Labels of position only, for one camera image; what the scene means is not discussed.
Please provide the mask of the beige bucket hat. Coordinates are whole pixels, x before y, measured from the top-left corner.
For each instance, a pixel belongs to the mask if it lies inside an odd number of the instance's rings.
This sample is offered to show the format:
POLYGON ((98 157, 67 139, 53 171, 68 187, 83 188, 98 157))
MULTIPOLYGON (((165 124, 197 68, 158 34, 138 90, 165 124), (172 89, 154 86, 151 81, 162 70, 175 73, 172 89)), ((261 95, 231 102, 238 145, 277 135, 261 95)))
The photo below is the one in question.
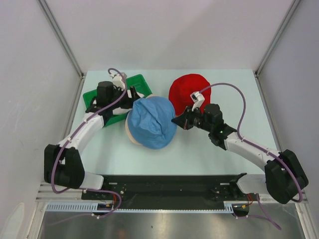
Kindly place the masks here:
POLYGON ((161 135, 158 122, 159 97, 149 95, 134 102, 125 120, 125 130, 130 141, 156 149, 156 139, 161 135))

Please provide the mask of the light blue hat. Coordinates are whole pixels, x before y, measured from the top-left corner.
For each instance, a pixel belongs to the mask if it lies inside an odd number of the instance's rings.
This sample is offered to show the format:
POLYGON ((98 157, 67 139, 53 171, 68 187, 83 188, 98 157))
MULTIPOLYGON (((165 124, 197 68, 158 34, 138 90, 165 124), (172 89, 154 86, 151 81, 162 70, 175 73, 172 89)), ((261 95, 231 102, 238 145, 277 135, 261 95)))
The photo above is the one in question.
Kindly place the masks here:
POLYGON ((173 140, 177 126, 171 121, 175 110, 169 99, 148 96, 133 103, 125 120, 130 141, 150 149, 162 149, 173 140))

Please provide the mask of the red hat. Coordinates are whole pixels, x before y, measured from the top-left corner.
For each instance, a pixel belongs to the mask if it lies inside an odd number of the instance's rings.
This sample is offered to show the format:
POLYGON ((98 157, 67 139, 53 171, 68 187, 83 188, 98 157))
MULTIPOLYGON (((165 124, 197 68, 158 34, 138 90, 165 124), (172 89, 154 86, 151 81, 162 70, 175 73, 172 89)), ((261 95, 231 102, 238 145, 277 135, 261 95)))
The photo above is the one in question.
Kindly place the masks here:
POLYGON ((182 114, 187 106, 194 104, 191 94, 210 86, 210 83, 199 74, 183 75, 172 83, 168 99, 175 109, 175 115, 182 114))

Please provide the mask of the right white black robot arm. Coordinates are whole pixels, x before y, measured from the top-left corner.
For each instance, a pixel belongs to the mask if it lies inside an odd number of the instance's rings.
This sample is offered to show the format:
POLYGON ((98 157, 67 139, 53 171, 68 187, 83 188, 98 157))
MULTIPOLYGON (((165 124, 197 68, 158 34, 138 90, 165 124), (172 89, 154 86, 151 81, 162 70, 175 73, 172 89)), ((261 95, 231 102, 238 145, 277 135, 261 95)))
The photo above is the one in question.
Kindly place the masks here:
POLYGON ((240 136, 238 130, 224 122, 219 105, 208 104, 204 111, 187 107, 172 122, 184 130, 197 127, 208 132, 215 146, 240 155, 264 172, 239 175, 230 187, 234 199, 241 200, 247 194, 268 194, 281 204, 293 201, 296 195, 303 199, 302 190, 309 180, 296 154, 288 149, 280 152, 264 148, 240 136))

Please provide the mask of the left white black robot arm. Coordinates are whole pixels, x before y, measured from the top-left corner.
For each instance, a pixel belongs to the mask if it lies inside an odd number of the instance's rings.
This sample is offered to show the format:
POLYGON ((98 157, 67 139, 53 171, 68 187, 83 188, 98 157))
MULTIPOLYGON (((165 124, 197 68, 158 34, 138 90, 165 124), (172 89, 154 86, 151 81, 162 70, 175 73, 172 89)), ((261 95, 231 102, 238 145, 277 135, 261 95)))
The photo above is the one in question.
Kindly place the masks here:
POLYGON ((67 189, 92 189, 99 199, 109 196, 110 186, 104 177, 86 172, 81 154, 94 134, 111 118, 126 114, 134 101, 143 98, 135 87, 125 83, 103 81, 97 86, 97 94, 86 109, 81 124, 58 144, 49 144, 44 150, 44 180, 52 187, 67 189))

